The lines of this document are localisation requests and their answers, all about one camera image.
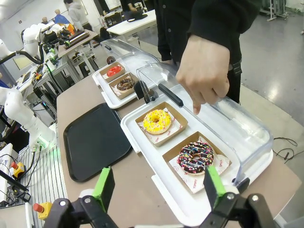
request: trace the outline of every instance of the chocolate donut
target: chocolate donut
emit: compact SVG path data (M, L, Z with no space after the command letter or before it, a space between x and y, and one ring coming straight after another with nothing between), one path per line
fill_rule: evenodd
M177 163L189 174L203 174L206 166L211 165L214 152L207 143L191 142L184 146L179 154Z
M117 84L117 89L122 93L125 93L127 90L132 88L133 88L133 83L129 78L125 78Z

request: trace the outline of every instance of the red food item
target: red food item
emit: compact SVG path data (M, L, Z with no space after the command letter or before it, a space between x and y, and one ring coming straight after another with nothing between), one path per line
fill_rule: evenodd
M111 69L109 69L109 71L108 71L108 73L106 73L106 75L107 75L108 77L111 77L111 76L117 74L117 73L118 73L119 71L121 71L121 70L122 70L122 67L121 67L121 66L114 66L114 67L112 67Z

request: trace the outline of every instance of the finger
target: finger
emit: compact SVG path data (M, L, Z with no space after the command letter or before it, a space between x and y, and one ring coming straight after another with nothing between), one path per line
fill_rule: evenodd
M229 81L228 78L224 82L217 83L213 86L215 93L219 97L225 97L229 91Z
M193 113L198 115L200 113L201 103L193 101Z
M200 113L200 106L201 104L206 103L206 101L204 100L204 97L202 96L201 93L199 93L199 95L194 95L193 92L186 86L184 86L184 89L187 91L187 93L189 94L192 103L193 103L193 113L195 115L198 115Z
M201 91L205 101L208 104L215 104L219 98L219 96L216 94L216 92L213 89L204 89L204 91Z

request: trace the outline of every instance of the red button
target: red button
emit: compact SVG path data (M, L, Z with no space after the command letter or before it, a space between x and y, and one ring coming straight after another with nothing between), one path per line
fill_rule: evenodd
M40 204L35 203L35 204L33 205L33 210L42 213L42 212L44 211L44 208L43 208L43 206L41 206Z
M12 164L10 166L13 167L14 169L18 168L18 165L14 161L12 162Z

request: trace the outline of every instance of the donut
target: donut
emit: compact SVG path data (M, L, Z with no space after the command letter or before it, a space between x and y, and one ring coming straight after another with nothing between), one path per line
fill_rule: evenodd
M213 164L213 159L214 152L207 143L191 142L182 148L177 163L185 172L200 175L205 172L206 166Z
M164 133L171 125L171 116L164 110L149 112L143 119L143 127L150 134Z
M111 76L117 74L121 70L122 70L121 66L114 66L114 67L112 67L111 69L108 70L108 72L106 73L106 75L108 77L111 77Z
M133 83L129 78L124 78L117 84L117 89L119 90L120 93L125 93L132 88L133 88Z

